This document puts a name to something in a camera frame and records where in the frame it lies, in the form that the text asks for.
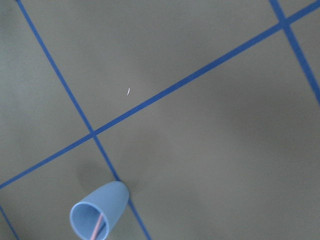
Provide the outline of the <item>blue plastic cup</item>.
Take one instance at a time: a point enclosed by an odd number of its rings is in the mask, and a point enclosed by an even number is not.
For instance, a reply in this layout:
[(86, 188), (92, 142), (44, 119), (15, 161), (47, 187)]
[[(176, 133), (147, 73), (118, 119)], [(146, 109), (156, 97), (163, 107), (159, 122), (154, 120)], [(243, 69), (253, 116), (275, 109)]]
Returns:
[(121, 181), (99, 187), (71, 208), (69, 221), (74, 233), (82, 240), (90, 240), (98, 217), (103, 214), (96, 240), (107, 239), (124, 213), (129, 197), (129, 190)]

